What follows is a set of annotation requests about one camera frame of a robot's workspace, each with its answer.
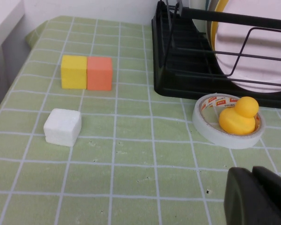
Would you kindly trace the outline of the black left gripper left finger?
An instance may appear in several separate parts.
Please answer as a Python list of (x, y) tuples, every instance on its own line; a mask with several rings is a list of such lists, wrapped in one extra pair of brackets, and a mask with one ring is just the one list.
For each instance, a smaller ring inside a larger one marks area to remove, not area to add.
[(228, 225), (277, 225), (280, 215), (251, 172), (240, 167), (228, 171), (224, 211)]

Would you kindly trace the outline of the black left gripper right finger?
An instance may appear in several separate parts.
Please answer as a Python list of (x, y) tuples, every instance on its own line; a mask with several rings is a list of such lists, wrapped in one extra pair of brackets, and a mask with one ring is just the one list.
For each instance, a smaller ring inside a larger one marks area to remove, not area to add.
[(274, 210), (281, 217), (281, 176), (263, 166), (254, 166), (252, 174), (265, 191)]

